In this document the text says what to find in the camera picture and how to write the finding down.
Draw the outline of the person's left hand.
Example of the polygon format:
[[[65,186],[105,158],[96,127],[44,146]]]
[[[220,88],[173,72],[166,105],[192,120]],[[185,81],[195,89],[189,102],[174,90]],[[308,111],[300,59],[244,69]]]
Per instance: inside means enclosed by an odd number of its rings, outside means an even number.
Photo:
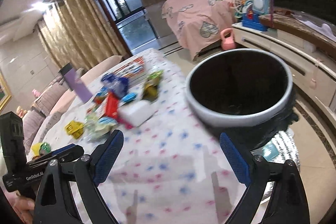
[[[11,202],[12,208],[17,213],[19,218],[26,224],[33,223],[33,215],[32,211],[35,209],[35,201],[23,197],[23,196],[15,196]]]

